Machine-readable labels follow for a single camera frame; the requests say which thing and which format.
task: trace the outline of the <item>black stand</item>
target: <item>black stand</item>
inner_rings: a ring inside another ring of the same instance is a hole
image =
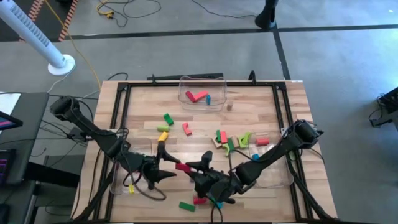
[[[74,188],[77,187],[80,179],[79,175],[60,171],[33,162],[28,162],[24,178]]]
[[[256,17],[256,25],[264,30],[270,30],[275,25],[275,8],[278,0],[266,0],[266,5],[262,12]]]

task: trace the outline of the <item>yellow block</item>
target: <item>yellow block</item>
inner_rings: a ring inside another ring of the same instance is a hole
[[[161,135],[160,135],[160,137],[159,137],[159,139],[157,140],[158,142],[159,141],[166,141],[166,139],[167,139],[167,137],[169,136],[169,134],[167,133],[167,132],[163,132]]]
[[[130,194],[134,194],[134,186],[132,184],[129,185]]]

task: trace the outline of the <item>pink block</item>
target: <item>pink block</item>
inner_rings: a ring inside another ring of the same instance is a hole
[[[193,94],[190,91],[186,91],[185,94],[192,101],[192,103],[195,102],[195,97],[193,97]]]
[[[193,97],[194,97],[195,101],[198,101],[198,100],[200,100],[200,99],[206,97],[208,94],[209,94],[209,93],[208,93],[206,90],[203,90],[203,91],[197,93],[197,94],[196,94],[195,96],[193,96]]]
[[[200,205],[207,202],[207,198],[199,198],[197,196],[193,196],[193,204]]]
[[[256,146],[266,146],[268,144],[269,144],[269,139],[267,138],[256,139]]]
[[[175,169],[180,170],[180,171],[184,171],[184,172],[191,172],[191,167],[189,167],[186,164],[175,164]]]
[[[187,136],[192,134],[192,131],[188,129],[188,123],[183,123],[183,124],[182,124],[182,128],[184,129],[185,134],[186,134]]]

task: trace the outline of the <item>toy block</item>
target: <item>toy block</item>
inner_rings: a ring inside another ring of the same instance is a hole
[[[219,130],[217,130],[217,131],[216,131],[216,134],[217,134],[217,139],[216,139],[216,141],[217,141],[217,142],[221,142],[221,132],[220,132]]]
[[[244,143],[243,143],[243,138],[244,138],[244,136],[238,137],[239,147],[240,147],[241,149],[244,149],[245,147],[248,146],[247,144],[244,144]]]
[[[191,172],[191,167],[189,167],[186,164],[175,164],[175,169],[180,170],[180,171],[184,171],[184,172]]]
[[[185,134],[186,134],[187,136],[192,134],[192,131],[188,129],[188,123],[183,123],[183,124],[182,124],[182,128],[184,129]]]
[[[266,146],[268,144],[269,144],[269,139],[267,138],[256,139],[256,146]]]
[[[167,125],[159,125],[159,126],[156,127],[156,129],[157,129],[158,131],[167,131],[167,132],[170,131],[170,127],[167,126]]]
[[[211,141],[213,142],[216,149],[219,149],[221,147],[221,143],[218,143],[215,138],[212,138]]]
[[[193,204],[194,205],[201,205],[207,202],[207,198],[200,198],[197,196],[193,196]]]
[[[195,211],[195,206],[194,205],[190,205],[190,204],[185,203],[185,202],[180,202],[179,207],[182,208],[182,209],[191,211],[191,212]]]
[[[195,94],[193,97],[195,99],[195,102],[197,102],[198,100],[206,97],[209,93],[206,90],[203,90],[197,94]]]
[[[226,132],[222,131],[221,132],[221,143],[222,144],[226,144],[228,142],[227,138],[226,138]]]
[[[195,98],[193,97],[193,94],[190,91],[186,91],[185,95],[191,100],[192,103],[195,102]]]
[[[164,119],[166,120],[166,122],[167,122],[168,125],[171,126],[171,125],[174,124],[174,121],[173,121],[173,119],[170,117],[169,114],[165,114],[165,115],[163,115],[163,117],[164,117]]]
[[[258,160],[259,159],[259,155],[258,154],[253,154],[251,157],[254,160]]]
[[[228,143],[227,144],[228,144],[229,150],[233,151],[233,149],[235,147],[234,147],[234,143],[232,142],[232,138],[228,138]]]
[[[129,192],[130,194],[134,194],[134,186],[132,184],[129,184]]]
[[[238,138],[236,136],[232,136],[231,139],[232,139],[232,143],[234,144],[234,149],[239,147]]]
[[[250,132],[246,132],[244,133],[244,137],[242,139],[242,143],[245,145],[249,144],[249,138],[250,138],[251,133]]]
[[[229,148],[229,145],[228,145],[228,144],[223,144],[223,149],[226,150],[225,156],[228,157],[229,151],[231,150],[231,149]]]
[[[160,137],[159,137],[159,139],[157,140],[158,142],[159,141],[166,141],[166,139],[167,139],[167,137],[169,136],[169,133],[167,133],[167,132],[163,132],[161,135],[160,135]]]
[[[207,96],[206,96],[206,104],[207,104],[207,105],[210,105],[210,104],[211,104],[211,96],[210,96],[210,95],[207,95]]]
[[[234,105],[234,102],[229,101],[226,105],[226,110],[231,111],[232,110],[232,106]]]

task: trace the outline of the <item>yellow cable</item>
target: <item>yellow cable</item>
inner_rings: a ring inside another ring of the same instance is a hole
[[[60,17],[57,15],[57,13],[54,11],[54,9],[51,7],[51,5],[49,4],[49,2],[47,2],[47,0],[44,0],[44,2],[46,3],[46,5],[49,7],[50,11],[55,15],[55,17],[58,19],[58,21],[61,23],[62,27],[65,29],[65,31],[67,32],[70,41],[72,42],[73,47],[75,48],[75,50],[80,54],[80,56],[84,59],[84,61],[86,62],[86,64],[89,66],[91,72],[93,72],[95,78],[97,79],[97,83],[98,83],[98,87],[99,89],[101,89],[101,82],[100,82],[100,78],[98,78],[97,73],[95,72],[93,66],[91,66],[91,64],[89,63],[89,61],[87,60],[87,58],[77,49],[75,42],[73,41],[72,36],[69,34],[68,29],[65,27],[65,25],[63,25],[62,20],[60,19]]]

